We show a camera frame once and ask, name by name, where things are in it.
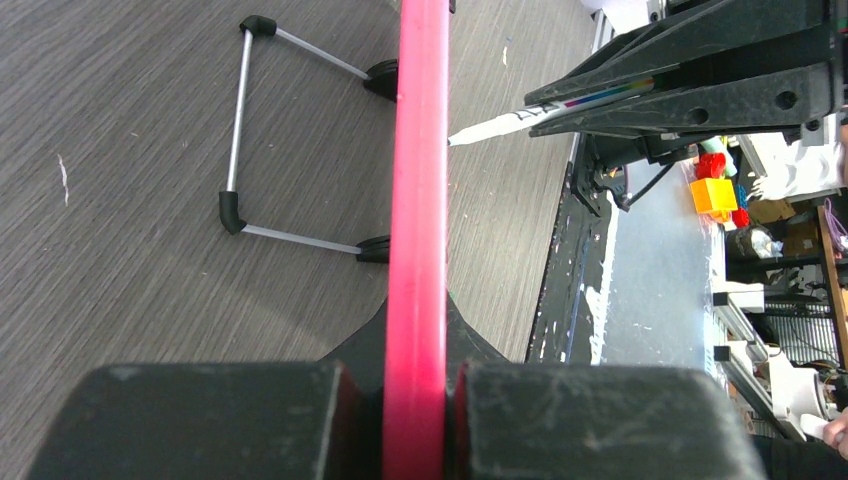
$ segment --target finger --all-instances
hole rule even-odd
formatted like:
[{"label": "finger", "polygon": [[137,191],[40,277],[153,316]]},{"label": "finger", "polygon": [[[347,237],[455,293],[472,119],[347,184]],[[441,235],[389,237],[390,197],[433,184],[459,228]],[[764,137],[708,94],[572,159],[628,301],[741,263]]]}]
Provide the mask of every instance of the finger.
[{"label": "finger", "polygon": [[845,431],[846,429],[846,420],[843,417],[839,417],[838,419],[828,423],[822,429],[822,441],[833,448],[839,447],[839,441],[836,439],[837,435]]}]

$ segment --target red block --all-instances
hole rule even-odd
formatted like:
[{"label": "red block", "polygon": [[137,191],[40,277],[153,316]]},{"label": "red block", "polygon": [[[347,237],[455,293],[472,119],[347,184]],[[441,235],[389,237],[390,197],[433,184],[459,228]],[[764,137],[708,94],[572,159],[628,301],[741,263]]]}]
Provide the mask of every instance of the red block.
[{"label": "red block", "polygon": [[695,166],[695,176],[698,180],[704,178],[721,178],[727,167],[727,159],[723,153],[705,153],[701,155]]},{"label": "red block", "polygon": [[751,224],[751,217],[748,216],[748,211],[744,208],[740,208],[735,212],[730,214],[730,218],[733,220],[733,223],[736,224],[736,227],[743,228],[747,227]]}]

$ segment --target gray wood grain floor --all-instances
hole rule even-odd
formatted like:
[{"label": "gray wood grain floor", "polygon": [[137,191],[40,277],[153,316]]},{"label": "gray wood grain floor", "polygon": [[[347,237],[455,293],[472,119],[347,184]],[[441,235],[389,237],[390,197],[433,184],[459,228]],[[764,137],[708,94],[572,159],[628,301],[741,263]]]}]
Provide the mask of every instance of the gray wood grain floor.
[{"label": "gray wood grain floor", "polygon": [[[104,363],[314,359],[379,307],[386,270],[217,219],[258,13],[367,68],[397,51],[383,0],[0,0],[0,476]],[[452,19],[451,130],[521,105],[588,55],[577,0],[468,0]],[[393,105],[282,42],[254,45],[239,175],[252,224],[388,233]],[[571,140],[450,154],[450,288],[522,358]],[[66,190],[63,170],[67,174]]]}]

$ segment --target aluminum rod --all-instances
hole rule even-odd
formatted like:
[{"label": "aluminum rod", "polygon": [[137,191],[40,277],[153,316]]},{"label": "aluminum rod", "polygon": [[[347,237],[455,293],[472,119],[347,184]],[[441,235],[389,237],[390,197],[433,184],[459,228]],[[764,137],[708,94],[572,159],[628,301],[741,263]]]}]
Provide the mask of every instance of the aluminum rod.
[{"label": "aluminum rod", "polygon": [[324,60],[332,63],[333,65],[335,65],[337,67],[340,67],[340,68],[343,68],[344,70],[347,70],[348,72],[356,75],[357,77],[359,77],[363,80],[368,80],[368,78],[369,78],[368,74],[363,72],[362,70],[360,70],[360,69],[358,69],[354,66],[351,66],[350,64],[330,55],[329,53],[325,52],[324,50],[321,50],[320,48],[316,47],[315,45],[304,42],[303,40],[295,37],[294,35],[286,32],[285,30],[281,30],[281,29],[278,28],[277,29],[277,36],[281,37],[285,40],[290,41],[291,43],[297,45],[298,47],[300,47],[304,50],[308,50],[308,51],[314,53],[315,55],[318,55],[319,57],[323,58]]},{"label": "aluminum rod", "polygon": [[233,149],[230,151],[230,170],[227,173],[227,191],[236,191],[236,174],[238,172],[238,151],[241,145],[241,125],[244,119],[244,97],[247,90],[247,70],[250,66],[250,47],[253,45],[253,34],[244,31],[244,49],[241,53],[241,73],[239,74],[239,93],[236,101],[236,120],[233,123]]},{"label": "aluminum rod", "polygon": [[328,250],[335,250],[337,252],[342,253],[350,253],[353,255],[359,255],[362,253],[362,249],[359,247],[352,247],[350,245],[342,245],[340,243],[333,242],[325,242],[324,240],[318,240],[310,237],[303,237],[300,235],[292,235],[291,233],[280,232],[277,230],[270,230],[262,227],[254,227],[253,225],[248,225],[244,227],[242,230],[243,233],[252,233],[254,235],[259,235],[262,237],[276,238],[277,240],[285,240],[287,242],[300,243],[303,245],[310,245],[312,247],[318,248],[326,248]]}]

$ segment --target person's hand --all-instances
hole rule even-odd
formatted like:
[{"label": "person's hand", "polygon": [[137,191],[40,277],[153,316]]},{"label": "person's hand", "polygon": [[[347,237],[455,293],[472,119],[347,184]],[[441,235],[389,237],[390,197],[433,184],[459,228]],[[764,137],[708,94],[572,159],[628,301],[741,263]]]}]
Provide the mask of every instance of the person's hand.
[{"label": "person's hand", "polygon": [[822,429],[822,441],[839,451],[842,458],[848,460],[848,408],[839,418],[828,423]]}]

